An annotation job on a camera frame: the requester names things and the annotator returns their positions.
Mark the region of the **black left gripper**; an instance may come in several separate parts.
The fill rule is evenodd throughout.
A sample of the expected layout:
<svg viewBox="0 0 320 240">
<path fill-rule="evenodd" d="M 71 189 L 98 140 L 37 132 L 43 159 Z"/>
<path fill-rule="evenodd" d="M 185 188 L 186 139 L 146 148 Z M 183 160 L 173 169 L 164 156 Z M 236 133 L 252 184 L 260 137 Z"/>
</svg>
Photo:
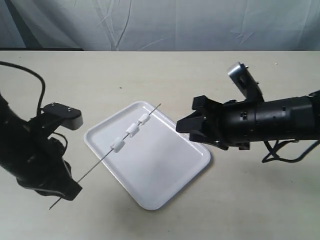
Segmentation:
<svg viewBox="0 0 320 240">
<path fill-rule="evenodd" d="M 17 183 L 42 196 L 73 201 L 83 188 L 72 178 L 71 165 L 63 158 L 65 151 L 54 137 L 18 133 L 14 137 Z"/>
</svg>

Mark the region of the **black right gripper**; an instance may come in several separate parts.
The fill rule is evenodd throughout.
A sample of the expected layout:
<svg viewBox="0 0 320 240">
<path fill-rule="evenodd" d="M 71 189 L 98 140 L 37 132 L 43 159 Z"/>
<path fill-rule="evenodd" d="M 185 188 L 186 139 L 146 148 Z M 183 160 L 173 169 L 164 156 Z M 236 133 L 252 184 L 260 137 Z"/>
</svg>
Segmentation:
<svg viewBox="0 0 320 240">
<path fill-rule="evenodd" d="M 212 145 L 224 151 L 230 147 L 249 150 L 251 141 L 248 140 L 247 130 L 241 124 L 248 120 L 247 112 L 254 103 L 246 99 L 220 103 L 204 95 L 194 97 L 194 112 L 178 120 L 175 130 L 189 134 L 192 142 Z"/>
</svg>

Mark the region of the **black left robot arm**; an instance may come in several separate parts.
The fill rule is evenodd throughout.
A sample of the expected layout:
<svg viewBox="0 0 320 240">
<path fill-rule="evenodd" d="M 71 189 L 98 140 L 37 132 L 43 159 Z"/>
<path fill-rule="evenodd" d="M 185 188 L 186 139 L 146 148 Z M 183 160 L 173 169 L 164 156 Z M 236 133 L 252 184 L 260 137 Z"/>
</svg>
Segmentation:
<svg viewBox="0 0 320 240">
<path fill-rule="evenodd" d="M 25 189 L 74 200 L 82 187 L 72 178 L 71 166 L 63 159 L 65 147 L 51 134 L 60 126 L 74 131 L 82 124 L 79 109 L 60 103 L 46 105 L 40 115 L 25 121 L 1 98 L 0 166 Z"/>
</svg>

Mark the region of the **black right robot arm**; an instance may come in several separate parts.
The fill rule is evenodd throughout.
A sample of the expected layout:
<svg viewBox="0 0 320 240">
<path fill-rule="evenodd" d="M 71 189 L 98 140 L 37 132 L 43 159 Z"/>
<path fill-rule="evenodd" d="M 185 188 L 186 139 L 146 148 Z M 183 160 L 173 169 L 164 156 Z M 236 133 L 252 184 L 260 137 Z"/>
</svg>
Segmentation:
<svg viewBox="0 0 320 240">
<path fill-rule="evenodd" d="M 193 99 L 193 113 L 178 120 L 176 131 L 192 142 L 222 150 L 249 150 L 253 142 L 318 140 L 320 93 L 273 101 Z"/>
</svg>

